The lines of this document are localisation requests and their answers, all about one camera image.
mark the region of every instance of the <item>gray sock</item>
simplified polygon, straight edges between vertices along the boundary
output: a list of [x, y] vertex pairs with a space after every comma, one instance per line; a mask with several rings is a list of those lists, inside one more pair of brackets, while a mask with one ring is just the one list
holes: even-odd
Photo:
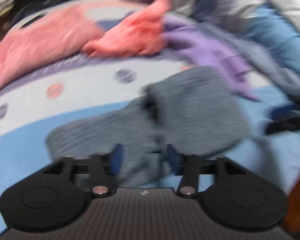
[[160, 156], [151, 153], [157, 149], [155, 131], [142, 99], [119, 111], [60, 126], [46, 138], [53, 160], [64, 155], [84, 159], [94, 153], [109, 153], [117, 143], [124, 151], [121, 186], [140, 186], [157, 178]]
[[212, 155], [248, 134], [245, 119], [223, 80], [210, 67], [194, 67], [149, 85], [166, 143], [183, 153]]

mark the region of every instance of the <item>ribbed gray surface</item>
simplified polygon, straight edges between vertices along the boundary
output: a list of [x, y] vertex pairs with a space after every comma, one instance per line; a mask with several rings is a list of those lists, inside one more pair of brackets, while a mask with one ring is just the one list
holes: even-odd
[[48, 233], [10, 229], [0, 240], [292, 240], [279, 228], [241, 233], [211, 220], [172, 189], [118, 189], [94, 200], [73, 224]]

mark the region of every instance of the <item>purple dot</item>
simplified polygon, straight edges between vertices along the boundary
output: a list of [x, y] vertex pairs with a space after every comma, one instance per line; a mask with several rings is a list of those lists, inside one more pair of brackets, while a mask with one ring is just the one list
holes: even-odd
[[0, 120], [2, 120], [8, 112], [8, 103], [4, 103], [0, 106]]
[[116, 72], [114, 78], [120, 83], [129, 84], [137, 79], [137, 73], [133, 70], [123, 68]]

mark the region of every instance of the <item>crumpled clothing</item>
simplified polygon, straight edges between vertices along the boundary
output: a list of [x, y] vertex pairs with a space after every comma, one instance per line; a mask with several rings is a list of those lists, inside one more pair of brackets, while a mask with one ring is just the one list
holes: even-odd
[[69, 57], [104, 34], [76, 5], [11, 30], [0, 42], [0, 89], [37, 68]]
[[243, 36], [263, 44], [278, 62], [300, 75], [300, 33], [276, 9], [258, 7]]
[[157, 0], [144, 10], [128, 16], [100, 39], [89, 41], [82, 52], [91, 57], [132, 57], [152, 55], [166, 47], [162, 33], [168, 0]]
[[240, 37], [209, 22], [196, 27], [203, 33], [220, 39], [242, 53], [260, 73], [266, 75], [285, 92], [290, 100], [300, 99], [300, 76], [285, 65], [264, 45], [248, 38]]
[[240, 52], [221, 41], [201, 33], [193, 25], [169, 21], [165, 25], [165, 39], [171, 52], [180, 60], [187, 60], [200, 67], [213, 66], [224, 78], [228, 89], [253, 101], [259, 101], [250, 91], [245, 74], [252, 66]]
[[196, 0], [193, 14], [197, 22], [211, 22], [230, 32], [245, 28], [246, 18], [266, 0]]

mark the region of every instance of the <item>brown wooden furniture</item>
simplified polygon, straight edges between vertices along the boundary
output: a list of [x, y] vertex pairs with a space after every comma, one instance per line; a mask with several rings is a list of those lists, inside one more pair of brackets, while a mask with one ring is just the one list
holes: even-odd
[[300, 179], [289, 196], [289, 210], [282, 228], [289, 233], [300, 232]]

